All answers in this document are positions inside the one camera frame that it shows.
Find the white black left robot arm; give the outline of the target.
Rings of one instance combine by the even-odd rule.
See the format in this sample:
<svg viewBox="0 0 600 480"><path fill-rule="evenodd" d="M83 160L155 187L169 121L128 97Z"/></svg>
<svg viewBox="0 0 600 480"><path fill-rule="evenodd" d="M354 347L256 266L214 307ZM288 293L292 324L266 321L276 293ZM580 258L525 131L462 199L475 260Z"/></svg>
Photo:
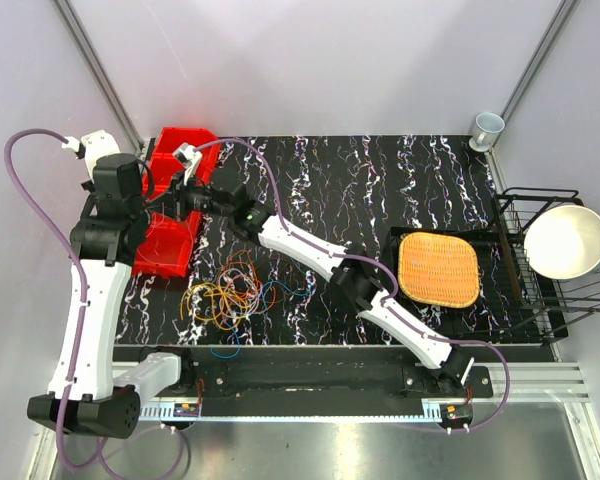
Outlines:
<svg viewBox="0 0 600 480"><path fill-rule="evenodd" d="M85 162L90 194L70 233L72 296L61 355L46 393L29 399L27 416L66 434L126 439L147 402L165 389L188 394L196 372L179 354L159 351L114 374L120 306L150 224L143 180L138 159L103 130L69 145Z"/></svg>

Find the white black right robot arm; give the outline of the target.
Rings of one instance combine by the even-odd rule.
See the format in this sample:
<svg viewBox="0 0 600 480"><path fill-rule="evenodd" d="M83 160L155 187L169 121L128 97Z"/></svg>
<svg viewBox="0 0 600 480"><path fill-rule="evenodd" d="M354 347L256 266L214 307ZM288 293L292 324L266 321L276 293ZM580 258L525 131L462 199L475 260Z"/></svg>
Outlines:
<svg viewBox="0 0 600 480"><path fill-rule="evenodd" d="M193 211L227 219L228 228L244 241L296 260L339 291L345 301L367 320L407 347L434 376L437 390L456 396L470 383L474 358L458 342L437 334L396 300L399 285L392 271L369 258L364 251L322 240L293 225L281 213L281 198L275 177L270 175L274 193L273 209L252 198L246 185L227 168L217 168L203 186L194 174L202 151L221 144L214 140L201 146L183 143L173 153L184 168L173 176L169 191L176 195L176 214Z"/></svg>

